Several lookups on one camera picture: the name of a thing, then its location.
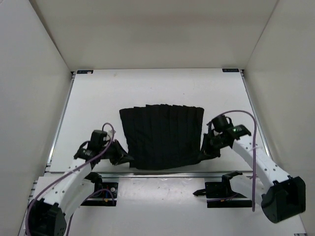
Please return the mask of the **black pleated skirt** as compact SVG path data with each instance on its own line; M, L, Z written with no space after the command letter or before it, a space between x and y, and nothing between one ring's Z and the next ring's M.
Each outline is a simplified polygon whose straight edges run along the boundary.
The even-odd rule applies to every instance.
M204 109L180 105L146 105L119 111L130 167L167 170L200 163Z

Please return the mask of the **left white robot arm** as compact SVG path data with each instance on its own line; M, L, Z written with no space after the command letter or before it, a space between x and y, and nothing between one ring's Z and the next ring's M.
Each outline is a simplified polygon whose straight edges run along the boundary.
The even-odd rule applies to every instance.
M111 189L104 187L102 177L93 172L101 159L109 159L113 165L133 161L117 140L82 143L67 172L30 202L25 219L26 235L68 235L74 212L87 199L102 196L115 202Z

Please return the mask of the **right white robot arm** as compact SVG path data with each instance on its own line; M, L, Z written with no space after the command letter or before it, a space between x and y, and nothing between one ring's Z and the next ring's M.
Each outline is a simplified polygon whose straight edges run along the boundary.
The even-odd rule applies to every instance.
M306 210L306 185L300 177L292 177L279 167L254 143L250 131L243 125L212 129L204 134L201 154L219 157L220 150L230 147L252 168L252 178L239 171L221 177L217 191L227 197L241 194L261 206L272 223L303 213Z

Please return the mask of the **right blue table label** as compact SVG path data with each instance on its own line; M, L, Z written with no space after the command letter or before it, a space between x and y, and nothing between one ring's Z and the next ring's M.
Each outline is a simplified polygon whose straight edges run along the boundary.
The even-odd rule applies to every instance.
M223 68L223 73L239 73L238 68Z

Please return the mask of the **blue table label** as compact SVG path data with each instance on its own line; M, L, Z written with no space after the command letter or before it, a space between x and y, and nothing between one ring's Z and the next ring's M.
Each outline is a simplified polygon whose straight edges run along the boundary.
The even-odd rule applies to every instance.
M76 74L93 74L93 70L77 70Z
M223 68L223 73L239 73L238 68Z

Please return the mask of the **left blue table label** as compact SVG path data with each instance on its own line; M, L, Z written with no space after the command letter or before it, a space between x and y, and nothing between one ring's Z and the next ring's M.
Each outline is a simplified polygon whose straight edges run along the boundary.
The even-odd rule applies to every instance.
M93 74L93 70L77 70L76 74Z

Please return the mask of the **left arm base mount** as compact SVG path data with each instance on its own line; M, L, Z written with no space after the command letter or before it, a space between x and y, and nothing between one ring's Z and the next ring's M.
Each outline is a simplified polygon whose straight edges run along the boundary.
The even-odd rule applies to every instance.
M93 186L92 195L81 203L81 206L115 207L117 205L118 187L117 180L106 180L98 173L90 173L85 177Z

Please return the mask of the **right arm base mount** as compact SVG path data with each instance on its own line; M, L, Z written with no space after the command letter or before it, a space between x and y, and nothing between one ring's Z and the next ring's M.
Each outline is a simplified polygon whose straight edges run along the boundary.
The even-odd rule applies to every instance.
M205 182L205 188L193 192L195 197L206 196L207 208L247 208L252 201L244 195L232 191L230 180L244 175L239 171L227 173L221 182Z

